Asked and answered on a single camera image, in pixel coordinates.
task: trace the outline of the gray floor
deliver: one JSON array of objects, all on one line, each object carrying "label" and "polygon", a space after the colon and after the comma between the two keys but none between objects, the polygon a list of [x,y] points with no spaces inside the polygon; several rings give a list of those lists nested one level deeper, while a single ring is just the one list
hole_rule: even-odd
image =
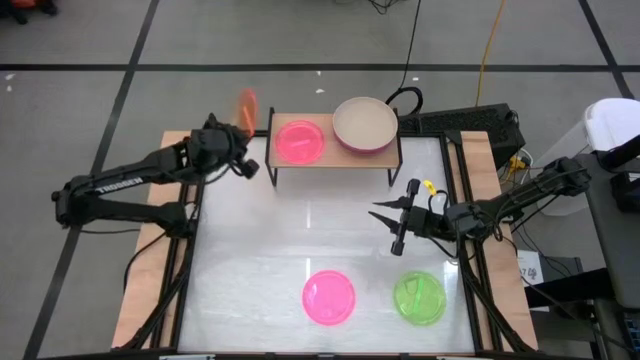
[{"label": "gray floor", "polygon": [[[65,0],[55,18],[29,13],[26,26],[0,19],[0,195],[11,209],[0,216],[0,348],[5,358],[22,357],[65,242],[49,195],[91,168],[151,3]],[[640,2],[588,3],[616,62],[640,65]],[[401,64],[415,4],[401,1],[380,16],[365,0],[160,0],[139,63]],[[479,64],[499,4],[423,0],[412,63]],[[489,63],[607,65],[578,0],[509,0]],[[2,70],[7,69],[2,64],[35,65]],[[91,72],[41,66],[47,64],[122,66]],[[244,87],[256,90],[263,115],[269,106],[331,112],[354,96],[385,99],[402,77],[400,71],[356,71],[357,66],[354,71],[307,69],[136,72],[105,167],[156,149],[165,130],[199,127],[210,111],[228,117],[235,94]],[[477,73],[440,69],[446,70],[407,76],[408,84],[425,93],[423,111],[472,106]],[[521,66],[514,72],[489,72],[481,103],[506,102],[516,109],[526,148],[538,157],[579,121],[589,104],[620,96],[610,72],[581,69],[531,72]],[[640,94],[640,73],[623,75],[631,91]],[[408,111],[412,101],[399,98],[400,111]],[[129,198],[144,200],[144,190],[132,191]],[[547,255],[579,256],[585,269],[604,266],[588,211],[564,218],[537,216],[527,228]],[[135,234],[81,236],[40,356],[109,349],[122,272],[135,239]],[[541,342],[545,347],[551,343]],[[571,348],[548,346],[552,352],[575,353]]]}]

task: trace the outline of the green plate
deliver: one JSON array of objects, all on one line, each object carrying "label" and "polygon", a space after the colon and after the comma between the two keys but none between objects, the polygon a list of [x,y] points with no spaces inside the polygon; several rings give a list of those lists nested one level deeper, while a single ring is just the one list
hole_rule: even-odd
[{"label": "green plate", "polygon": [[420,271],[404,274],[393,289],[393,302],[403,318],[414,325],[431,325],[440,320],[447,298],[440,281]]}]

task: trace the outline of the wooden shelf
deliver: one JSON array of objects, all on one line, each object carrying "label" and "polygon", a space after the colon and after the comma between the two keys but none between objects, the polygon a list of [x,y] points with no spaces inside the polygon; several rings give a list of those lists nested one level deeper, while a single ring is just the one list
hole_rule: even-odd
[{"label": "wooden shelf", "polygon": [[[284,125],[299,120],[310,121],[322,130],[325,140],[323,154],[311,164],[292,164],[281,156],[275,146],[275,138],[280,128]],[[272,168],[367,168],[367,169],[397,169],[401,165],[401,155],[398,146],[398,138],[394,138],[391,144],[377,154],[357,154],[346,149],[333,133],[332,114],[286,114],[271,113],[270,131],[267,134],[268,142],[268,166]]]}]

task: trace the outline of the white table surface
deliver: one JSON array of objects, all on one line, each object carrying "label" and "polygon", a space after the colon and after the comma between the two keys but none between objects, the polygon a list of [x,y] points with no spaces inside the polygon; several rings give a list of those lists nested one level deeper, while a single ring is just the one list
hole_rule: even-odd
[{"label": "white table surface", "polygon": [[[229,172],[205,190],[179,351],[473,352],[455,262],[410,234],[404,255],[393,256],[394,236],[367,214],[397,219],[399,210],[371,203],[405,194],[412,178],[446,189],[438,139],[402,140],[404,165],[391,189],[386,170],[359,169],[280,169],[274,189],[265,147],[264,138],[249,146],[248,157],[261,163],[254,179]],[[427,198],[422,187],[415,204],[426,207]],[[436,212],[443,200],[434,199]],[[342,324],[316,324],[302,307],[302,288],[320,270],[340,271],[353,283],[356,306]],[[430,326],[410,324],[393,304],[395,283],[416,270],[445,289],[446,311]]]}]

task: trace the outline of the wooden board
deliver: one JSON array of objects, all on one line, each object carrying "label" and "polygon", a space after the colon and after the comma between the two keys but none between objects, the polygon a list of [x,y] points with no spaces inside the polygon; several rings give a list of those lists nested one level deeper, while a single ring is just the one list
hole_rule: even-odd
[{"label": "wooden board", "polygon": [[[320,158],[307,165],[296,165],[282,159],[276,151],[275,138],[284,125],[299,120],[306,120],[318,125],[324,134],[325,148]],[[324,168],[369,168],[395,169],[400,163],[398,139],[377,154],[356,154],[340,144],[333,134],[332,114],[273,114],[271,122],[271,145],[269,149],[269,165],[273,168],[324,167]]]},{"label": "wooden board", "polygon": [[[188,135],[189,132],[186,131],[165,132],[162,146],[178,142]],[[474,198],[489,199],[499,195],[500,185],[487,134],[482,132],[463,132],[462,139]],[[455,149],[450,147],[449,151],[456,193],[458,198],[463,200],[464,195],[462,194],[462,183]],[[149,203],[161,204],[167,201],[176,201],[178,194],[179,185],[152,185],[149,192]],[[503,231],[505,234],[509,233],[506,227]],[[137,249],[147,244],[160,233],[161,230],[155,225],[144,225],[138,238]],[[157,244],[155,251],[150,249],[145,256],[141,256],[133,265],[129,278],[130,286],[124,295],[113,346],[122,345],[128,341],[157,304],[167,259],[168,244],[169,241],[162,240]],[[485,242],[485,257],[496,305],[522,339],[529,346],[537,348],[533,323],[531,322],[513,247],[506,241],[499,243],[494,239],[490,239]],[[484,348],[491,349],[486,311],[484,311],[480,303],[477,303],[477,305]],[[167,318],[172,318],[173,313],[174,308],[172,307],[168,311]],[[168,345],[167,336],[171,324],[172,322],[165,322],[162,345]]]}]

